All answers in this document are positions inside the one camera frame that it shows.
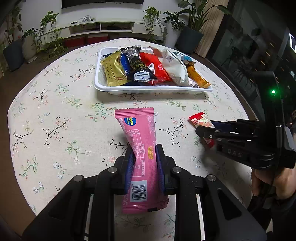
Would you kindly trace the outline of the person's right hand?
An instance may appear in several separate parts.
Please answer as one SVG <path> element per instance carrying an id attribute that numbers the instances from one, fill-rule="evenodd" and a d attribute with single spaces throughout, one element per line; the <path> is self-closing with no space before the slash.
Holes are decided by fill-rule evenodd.
<path id="1" fill-rule="evenodd" d="M 268 171 L 253 169 L 251 172 L 252 193 L 258 196 L 260 193 L 259 185 L 261 182 L 271 184 L 276 188 L 279 199 L 290 198 L 295 193 L 295 168 L 284 168 L 274 179 Z"/>

